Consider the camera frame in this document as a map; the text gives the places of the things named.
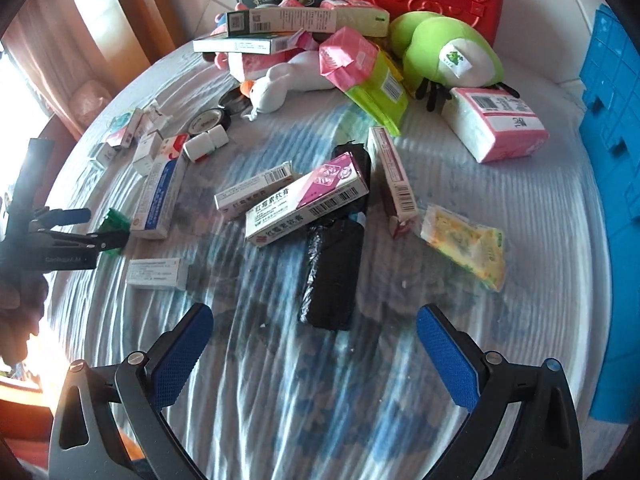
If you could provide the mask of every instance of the screw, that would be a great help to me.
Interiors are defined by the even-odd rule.
[[[502,362],[502,356],[498,352],[487,352],[484,358],[491,365],[499,365]]]
[[[69,365],[69,371],[73,373],[79,372],[83,368],[84,368],[84,361],[82,361],[82,359],[78,359],[78,361],[73,361]]]
[[[142,352],[133,352],[133,354],[127,357],[127,363],[130,365],[139,365],[144,360],[145,355]]]
[[[546,360],[546,367],[549,368],[549,370],[551,370],[552,372],[559,372],[562,368],[560,363],[553,358]]]

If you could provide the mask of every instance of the white duck plush toy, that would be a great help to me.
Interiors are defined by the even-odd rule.
[[[264,77],[255,81],[244,81],[240,85],[242,94],[251,99],[253,109],[249,119],[258,113],[270,114],[278,110],[290,90],[309,92],[335,88],[320,74],[320,57],[317,50],[308,50],[292,57],[286,63],[272,66]]]

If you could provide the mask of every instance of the green plush toy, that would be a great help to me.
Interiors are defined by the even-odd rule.
[[[431,84],[433,110],[436,91],[441,88],[501,86],[504,70],[496,53],[473,27],[436,12],[408,12],[390,26],[391,47],[402,59],[404,80],[421,99]]]

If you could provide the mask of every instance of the black wrapped package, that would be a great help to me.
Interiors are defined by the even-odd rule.
[[[371,159],[364,144],[340,144],[332,158],[346,152],[351,153],[369,187]],[[301,322],[326,330],[350,328],[368,201],[365,195],[307,227]]]

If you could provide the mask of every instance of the window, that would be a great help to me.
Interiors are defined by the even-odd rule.
[[[29,139],[49,116],[0,43],[0,197],[15,183]]]

